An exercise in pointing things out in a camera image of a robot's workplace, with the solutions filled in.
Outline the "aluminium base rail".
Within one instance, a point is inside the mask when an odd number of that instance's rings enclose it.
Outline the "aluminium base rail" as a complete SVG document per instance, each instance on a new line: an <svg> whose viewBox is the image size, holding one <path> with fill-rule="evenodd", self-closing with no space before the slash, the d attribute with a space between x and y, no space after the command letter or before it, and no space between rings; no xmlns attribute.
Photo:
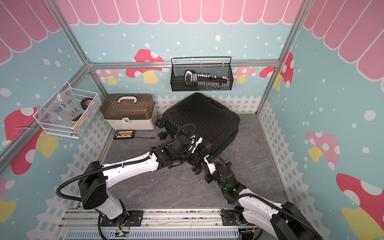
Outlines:
<svg viewBox="0 0 384 240"><path fill-rule="evenodd" d="M102 227L98 231L94 210L67 210L55 240L240 240L244 233L261 234L263 240L273 236L258 226L225 226L220 209L143 209L130 226Z"/></svg>

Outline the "black ribbed hard-shell suitcase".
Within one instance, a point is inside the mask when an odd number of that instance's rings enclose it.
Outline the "black ribbed hard-shell suitcase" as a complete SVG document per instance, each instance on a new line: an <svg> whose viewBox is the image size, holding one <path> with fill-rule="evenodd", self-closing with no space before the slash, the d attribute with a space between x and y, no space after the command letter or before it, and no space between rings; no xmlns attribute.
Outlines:
<svg viewBox="0 0 384 240"><path fill-rule="evenodd" d="M240 117L219 102L195 93L166 110L155 125L165 129L172 139L177 131L201 136L212 145L209 156L216 158L236 138ZM205 171L201 161L192 167L196 174Z"/></svg>

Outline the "plastic bag with writing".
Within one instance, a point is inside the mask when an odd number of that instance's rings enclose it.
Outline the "plastic bag with writing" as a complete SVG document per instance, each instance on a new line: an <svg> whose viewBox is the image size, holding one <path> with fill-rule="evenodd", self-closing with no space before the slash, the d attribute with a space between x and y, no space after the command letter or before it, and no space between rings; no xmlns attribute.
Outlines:
<svg viewBox="0 0 384 240"><path fill-rule="evenodd" d="M82 109L77 102L63 91L57 91L47 111L67 127L74 126L71 120L82 114Z"/></svg>

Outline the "black box with orange parts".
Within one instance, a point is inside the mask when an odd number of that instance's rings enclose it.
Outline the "black box with orange parts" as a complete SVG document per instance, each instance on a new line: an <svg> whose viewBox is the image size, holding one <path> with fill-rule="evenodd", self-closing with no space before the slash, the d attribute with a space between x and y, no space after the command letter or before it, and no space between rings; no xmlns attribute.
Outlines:
<svg viewBox="0 0 384 240"><path fill-rule="evenodd" d="M135 138L135 130L119 130L115 131L113 135L114 140L126 140Z"/></svg>

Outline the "brown lidded white toolbox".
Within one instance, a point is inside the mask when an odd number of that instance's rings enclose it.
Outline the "brown lidded white toolbox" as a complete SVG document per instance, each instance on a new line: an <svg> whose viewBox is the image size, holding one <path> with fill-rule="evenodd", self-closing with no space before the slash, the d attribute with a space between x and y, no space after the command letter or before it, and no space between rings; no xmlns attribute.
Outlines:
<svg viewBox="0 0 384 240"><path fill-rule="evenodd" d="M153 130L158 113L150 94L111 94L100 109L114 130Z"/></svg>

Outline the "socket wrench set in basket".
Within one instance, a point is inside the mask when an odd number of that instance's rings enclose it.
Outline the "socket wrench set in basket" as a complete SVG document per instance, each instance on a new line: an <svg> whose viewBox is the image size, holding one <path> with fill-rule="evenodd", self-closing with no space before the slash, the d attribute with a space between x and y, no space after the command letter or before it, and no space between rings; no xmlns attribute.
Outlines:
<svg viewBox="0 0 384 240"><path fill-rule="evenodd" d="M184 84L187 87L227 89L231 86L231 80L227 76L219 78L216 75L198 74L193 71L186 71Z"/></svg>

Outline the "yellow black tool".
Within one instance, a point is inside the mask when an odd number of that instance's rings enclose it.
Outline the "yellow black tool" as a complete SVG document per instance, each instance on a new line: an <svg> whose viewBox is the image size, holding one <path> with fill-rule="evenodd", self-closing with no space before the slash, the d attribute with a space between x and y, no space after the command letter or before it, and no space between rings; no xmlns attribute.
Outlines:
<svg viewBox="0 0 384 240"><path fill-rule="evenodd" d="M76 116L74 119L71 120L72 123L77 123L79 121L79 119L82 117L82 114Z"/></svg>

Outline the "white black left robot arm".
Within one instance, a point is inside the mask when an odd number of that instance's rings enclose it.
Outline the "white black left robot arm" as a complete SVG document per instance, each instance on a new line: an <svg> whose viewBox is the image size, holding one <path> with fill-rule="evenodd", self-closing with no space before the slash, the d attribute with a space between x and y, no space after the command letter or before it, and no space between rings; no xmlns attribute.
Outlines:
<svg viewBox="0 0 384 240"><path fill-rule="evenodd" d="M121 200L117 200L108 189L134 176L163 168L172 168L174 163L191 163L195 166L201 159L199 148L203 138L194 133L182 135L154 147L136 158L114 164L90 163L86 171L65 181L56 189L62 199L78 201L86 210L96 210L101 219L116 226L124 225L131 217Z"/></svg>

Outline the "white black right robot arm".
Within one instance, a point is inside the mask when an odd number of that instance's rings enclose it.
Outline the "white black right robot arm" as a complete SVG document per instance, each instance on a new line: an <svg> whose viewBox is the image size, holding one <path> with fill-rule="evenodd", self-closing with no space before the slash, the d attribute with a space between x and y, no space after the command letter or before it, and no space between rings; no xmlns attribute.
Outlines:
<svg viewBox="0 0 384 240"><path fill-rule="evenodd" d="M220 157L202 158L206 181L216 182L228 204L234 205L235 219L240 225L260 227L278 240L321 240L321 235L291 202L275 203L265 199L241 184Z"/></svg>

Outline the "black tape roll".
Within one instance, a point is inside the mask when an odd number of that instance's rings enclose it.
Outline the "black tape roll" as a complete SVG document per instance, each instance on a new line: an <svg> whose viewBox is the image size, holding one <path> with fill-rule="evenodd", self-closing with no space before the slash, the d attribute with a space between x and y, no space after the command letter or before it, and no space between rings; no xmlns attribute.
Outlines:
<svg viewBox="0 0 384 240"><path fill-rule="evenodd" d="M92 103L92 101L93 98L84 98L83 100L81 100L81 107L83 108L83 110L86 110L88 106Z"/></svg>

